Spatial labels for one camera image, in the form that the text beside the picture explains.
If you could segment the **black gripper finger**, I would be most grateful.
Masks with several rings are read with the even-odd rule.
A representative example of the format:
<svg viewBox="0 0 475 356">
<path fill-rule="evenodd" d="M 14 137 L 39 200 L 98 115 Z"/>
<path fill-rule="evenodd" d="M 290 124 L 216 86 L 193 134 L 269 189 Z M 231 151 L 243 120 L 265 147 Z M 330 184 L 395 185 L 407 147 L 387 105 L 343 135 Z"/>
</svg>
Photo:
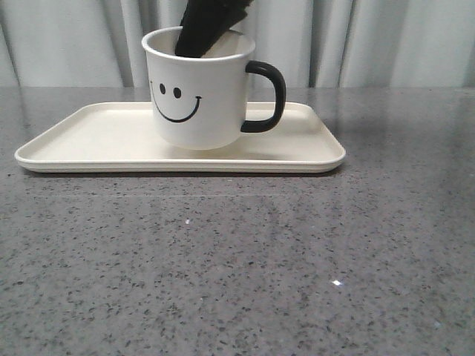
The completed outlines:
<svg viewBox="0 0 475 356">
<path fill-rule="evenodd" d="M 186 5 L 175 55 L 200 58 L 231 27 L 247 16 L 252 1 L 191 0 Z"/>
<path fill-rule="evenodd" d="M 245 10 L 216 10 L 208 12 L 200 28 L 200 57 L 203 57 L 220 37 L 246 17 Z"/>
</svg>

